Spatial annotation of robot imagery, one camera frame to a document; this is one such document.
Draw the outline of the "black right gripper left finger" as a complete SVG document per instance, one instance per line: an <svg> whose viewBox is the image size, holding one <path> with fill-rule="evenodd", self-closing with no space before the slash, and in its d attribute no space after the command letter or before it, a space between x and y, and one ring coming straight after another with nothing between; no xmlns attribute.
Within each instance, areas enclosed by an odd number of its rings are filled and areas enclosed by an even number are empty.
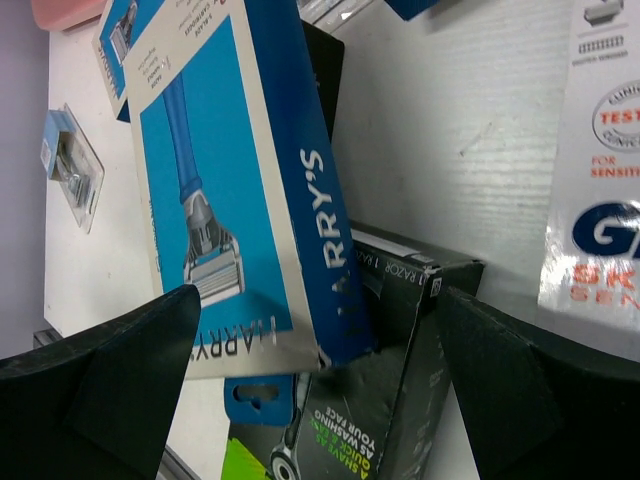
<svg viewBox="0 0 640 480"><path fill-rule="evenodd" d="M153 479L201 313L183 285L1 362L4 479Z"/></svg>

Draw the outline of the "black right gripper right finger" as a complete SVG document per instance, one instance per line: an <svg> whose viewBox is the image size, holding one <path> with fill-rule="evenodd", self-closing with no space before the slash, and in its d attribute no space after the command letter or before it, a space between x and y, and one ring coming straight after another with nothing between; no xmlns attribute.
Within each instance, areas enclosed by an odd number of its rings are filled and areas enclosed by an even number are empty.
<svg viewBox="0 0 640 480"><path fill-rule="evenodd" d="M480 478L638 478L638 363L455 287L436 318Z"/></svg>

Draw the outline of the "blue Harry's razor box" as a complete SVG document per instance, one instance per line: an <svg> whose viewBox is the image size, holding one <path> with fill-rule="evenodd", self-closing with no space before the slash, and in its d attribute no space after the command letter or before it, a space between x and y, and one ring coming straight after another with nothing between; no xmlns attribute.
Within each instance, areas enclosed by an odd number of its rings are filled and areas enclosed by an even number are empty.
<svg viewBox="0 0 640 480"><path fill-rule="evenodd" d="M445 7L445 2L441 0L385 0L385 3L406 22L420 15L433 17Z"/></svg>
<svg viewBox="0 0 640 480"><path fill-rule="evenodd" d="M292 1L142 1L124 75L152 278L196 287L186 375L234 423L284 426L297 373L376 341Z"/></svg>
<svg viewBox="0 0 640 480"><path fill-rule="evenodd" d="M126 123L130 115L123 62L133 45L137 13L137 1L107 1L92 40L112 112L118 121Z"/></svg>

